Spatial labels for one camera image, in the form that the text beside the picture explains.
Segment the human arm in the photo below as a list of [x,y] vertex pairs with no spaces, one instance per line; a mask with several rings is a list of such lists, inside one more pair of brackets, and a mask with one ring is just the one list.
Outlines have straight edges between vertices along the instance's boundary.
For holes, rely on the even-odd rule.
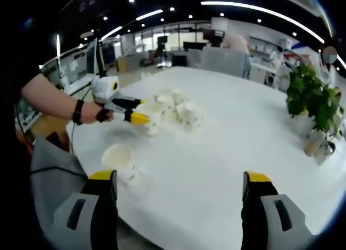
[[[77,100],[59,91],[42,74],[36,75],[22,89],[21,96],[34,108],[44,114],[63,119],[72,119]],[[84,103],[81,122],[93,123],[102,109],[94,102]]]

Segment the wristwatch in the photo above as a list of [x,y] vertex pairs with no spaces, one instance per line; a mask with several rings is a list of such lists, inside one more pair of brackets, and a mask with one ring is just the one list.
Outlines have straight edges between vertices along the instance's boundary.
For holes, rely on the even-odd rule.
[[72,121],[76,123],[77,125],[81,125],[81,116],[82,116],[82,107],[83,107],[84,101],[78,100],[76,104],[75,111],[72,115]]

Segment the black cable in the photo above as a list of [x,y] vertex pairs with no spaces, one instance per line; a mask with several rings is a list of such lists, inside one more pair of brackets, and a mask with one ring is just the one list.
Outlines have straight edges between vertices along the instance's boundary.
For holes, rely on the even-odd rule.
[[16,113],[17,113],[17,121],[18,121],[18,124],[19,124],[19,128],[21,129],[21,131],[23,133],[23,136],[24,136],[26,142],[28,143],[28,145],[31,147],[31,149],[34,149],[33,144],[31,142],[29,142],[28,138],[26,137],[25,132],[24,132],[24,128],[23,128],[22,123],[21,123],[21,120],[19,119],[18,105],[15,105],[15,109],[16,109]]
[[30,172],[30,175],[33,175],[35,173],[41,173],[41,172],[45,172],[45,171],[55,170],[55,169],[58,169],[58,170],[61,170],[61,171],[64,171],[66,173],[70,173],[70,174],[73,174],[73,175],[76,175],[76,176],[80,176],[82,178],[86,178],[86,179],[88,178],[88,176],[85,175],[85,174],[76,173],[74,171],[70,171],[70,170],[67,170],[67,169],[59,167],[59,166],[51,166],[51,167],[40,168],[40,169],[37,169],[35,171]]
[[[82,98],[82,101],[84,101],[84,99],[86,98],[86,96],[88,95],[88,93],[90,92],[91,87],[87,90],[87,92],[85,93],[85,95]],[[76,123],[74,123],[74,126],[72,127],[72,133],[71,133],[71,154],[74,156],[74,133],[75,133],[75,127],[76,127]]]

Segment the green leaves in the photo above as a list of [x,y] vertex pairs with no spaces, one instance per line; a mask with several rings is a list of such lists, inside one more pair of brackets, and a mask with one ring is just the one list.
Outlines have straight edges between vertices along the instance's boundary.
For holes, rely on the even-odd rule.
[[338,109],[335,91],[318,79],[307,65],[301,64],[290,74],[287,96],[288,112],[292,117],[307,109],[309,117],[314,117],[316,129],[328,132],[334,125],[333,117]]

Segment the hand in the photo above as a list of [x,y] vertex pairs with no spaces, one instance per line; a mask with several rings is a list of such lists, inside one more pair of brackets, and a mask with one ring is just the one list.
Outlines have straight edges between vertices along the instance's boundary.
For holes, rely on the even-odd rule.
[[[96,115],[102,110],[102,107],[95,102],[84,103],[82,107],[81,122],[83,124],[91,124],[97,121]],[[107,121],[113,120],[113,112],[107,114]]]

